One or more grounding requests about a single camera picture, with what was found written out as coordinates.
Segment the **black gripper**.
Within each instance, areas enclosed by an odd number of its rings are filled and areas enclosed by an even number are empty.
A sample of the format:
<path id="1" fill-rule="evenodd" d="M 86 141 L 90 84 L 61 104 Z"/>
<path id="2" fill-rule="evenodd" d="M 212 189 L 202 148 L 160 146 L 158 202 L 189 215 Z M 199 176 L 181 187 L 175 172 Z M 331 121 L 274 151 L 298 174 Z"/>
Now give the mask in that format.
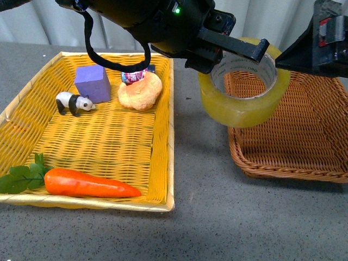
<path id="1" fill-rule="evenodd" d="M 208 74 L 222 59 L 222 50 L 261 62 L 270 43 L 252 44 L 230 37 L 236 23 L 233 14 L 215 9 L 214 1 L 161 1 L 159 42 L 151 48 L 168 57 L 185 59 L 185 66 Z"/>

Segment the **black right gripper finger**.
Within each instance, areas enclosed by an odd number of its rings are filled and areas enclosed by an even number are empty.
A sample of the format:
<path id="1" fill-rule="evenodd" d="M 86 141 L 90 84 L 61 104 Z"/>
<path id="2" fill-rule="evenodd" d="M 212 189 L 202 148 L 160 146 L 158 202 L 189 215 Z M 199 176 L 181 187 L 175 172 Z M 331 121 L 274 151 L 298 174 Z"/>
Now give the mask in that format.
<path id="1" fill-rule="evenodd" d="M 308 28 L 276 60 L 278 69 L 347 77 L 347 1 L 315 1 Z"/>

